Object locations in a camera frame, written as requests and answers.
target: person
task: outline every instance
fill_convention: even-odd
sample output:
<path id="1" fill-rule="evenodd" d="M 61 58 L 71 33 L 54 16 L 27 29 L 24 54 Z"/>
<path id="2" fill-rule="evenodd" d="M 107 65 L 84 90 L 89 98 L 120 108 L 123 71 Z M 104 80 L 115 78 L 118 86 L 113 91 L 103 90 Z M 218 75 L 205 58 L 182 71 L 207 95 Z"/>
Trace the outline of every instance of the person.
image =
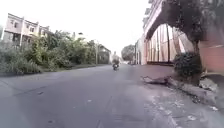
<path id="1" fill-rule="evenodd" d="M 114 55 L 112 56 L 112 64 L 117 64 L 119 67 L 119 57 L 116 55 L 116 52 L 114 52 Z"/>

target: road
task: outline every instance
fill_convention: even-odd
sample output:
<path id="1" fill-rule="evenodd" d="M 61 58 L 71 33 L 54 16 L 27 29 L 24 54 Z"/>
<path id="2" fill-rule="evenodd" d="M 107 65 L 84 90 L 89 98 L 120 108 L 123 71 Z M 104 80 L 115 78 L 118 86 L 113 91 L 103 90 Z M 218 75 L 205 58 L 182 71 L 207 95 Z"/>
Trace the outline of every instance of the road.
<path id="1" fill-rule="evenodd" d="M 223 116 L 122 65 L 0 78 L 1 128 L 222 128 Z"/>

